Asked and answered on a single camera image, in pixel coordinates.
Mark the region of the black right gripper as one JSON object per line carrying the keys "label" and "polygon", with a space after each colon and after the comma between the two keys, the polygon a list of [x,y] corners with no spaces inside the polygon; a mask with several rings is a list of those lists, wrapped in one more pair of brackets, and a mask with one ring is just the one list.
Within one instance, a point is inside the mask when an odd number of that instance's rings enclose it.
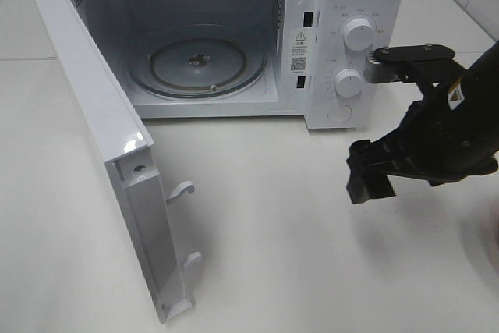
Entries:
{"label": "black right gripper", "polygon": [[[399,66],[403,83],[433,87],[459,78],[465,69],[440,44],[382,47],[367,56]],[[376,141],[349,147],[347,192],[353,204],[393,197],[389,176],[425,180],[431,186],[498,170],[498,64],[472,67],[415,117]]]}

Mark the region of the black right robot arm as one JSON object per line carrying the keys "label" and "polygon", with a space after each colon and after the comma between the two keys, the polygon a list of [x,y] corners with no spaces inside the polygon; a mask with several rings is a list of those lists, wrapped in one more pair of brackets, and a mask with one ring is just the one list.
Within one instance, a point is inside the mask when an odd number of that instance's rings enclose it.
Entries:
{"label": "black right robot arm", "polygon": [[415,83],[421,99],[399,126],[349,147],[346,186],[353,204],[393,197],[389,176],[459,182],[498,170],[498,46],[468,69],[439,44],[378,48],[366,57],[368,83]]}

